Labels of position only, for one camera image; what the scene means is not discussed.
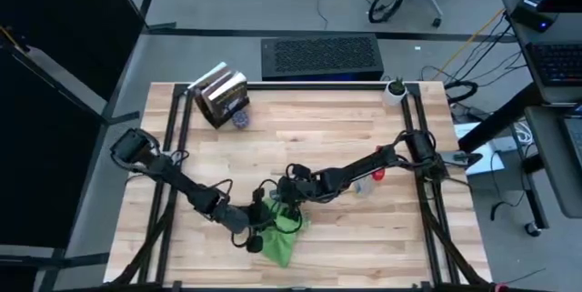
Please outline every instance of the red object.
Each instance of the red object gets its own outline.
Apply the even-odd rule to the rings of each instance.
[[[382,146],[376,146],[376,151],[379,151],[382,148]],[[381,181],[382,178],[384,178],[384,174],[385,174],[385,170],[384,168],[375,171],[374,173],[372,173],[372,178],[375,181]]]

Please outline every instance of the black curtain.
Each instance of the black curtain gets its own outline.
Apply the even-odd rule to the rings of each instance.
[[[2,0],[0,25],[109,101],[144,21],[131,0]]]
[[[66,248],[99,120],[0,49],[0,244]]]

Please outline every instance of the white pot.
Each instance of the white pot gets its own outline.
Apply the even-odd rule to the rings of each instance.
[[[394,82],[394,81],[389,81],[388,84],[386,84],[386,88],[384,89],[384,92],[382,93],[382,102],[384,102],[384,105],[386,105],[386,106],[399,105],[402,98],[408,93],[408,90],[405,87],[405,91],[402,95],[400,95],[400,96],[393,95],[392,92],[390,92],[390,90],[388,89],[388,87],[390,86],[390,84],[392,84],[392,82]]]

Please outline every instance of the purple object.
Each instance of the purple object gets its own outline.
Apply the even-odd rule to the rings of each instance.
[[[246,114],[245,110],[236,111],[233,114],[233,124],[235,124],[236,128],[243,129],[248,126],[249,120],[248,115]]]

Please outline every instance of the keyboard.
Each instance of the keyboard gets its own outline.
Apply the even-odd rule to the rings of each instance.
[[[575,156],[579,167],[582,168],[582,118],[563,118],[562,126],[565,130],[570,152]]]
[[[582,42],[529,44],[537,74],[547,86],[582,86]]]

